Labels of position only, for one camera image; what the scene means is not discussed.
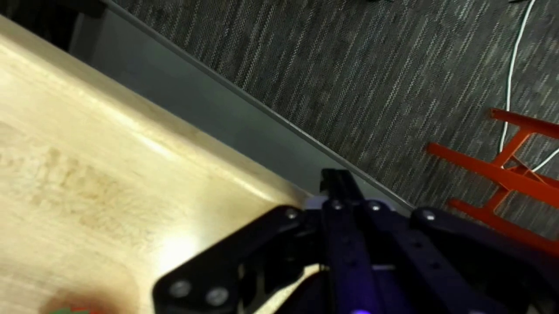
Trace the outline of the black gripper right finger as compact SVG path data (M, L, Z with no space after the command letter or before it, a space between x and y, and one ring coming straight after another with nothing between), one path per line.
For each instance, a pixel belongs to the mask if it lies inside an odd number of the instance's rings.
M410 223L477 291L510 314L559 314L555 256L436 207L414 209Z

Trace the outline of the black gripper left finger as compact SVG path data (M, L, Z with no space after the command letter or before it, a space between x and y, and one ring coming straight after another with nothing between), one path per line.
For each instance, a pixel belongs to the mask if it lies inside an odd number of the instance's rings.
M155 314L251 314L318 261L319 212L276 205L160 275Z

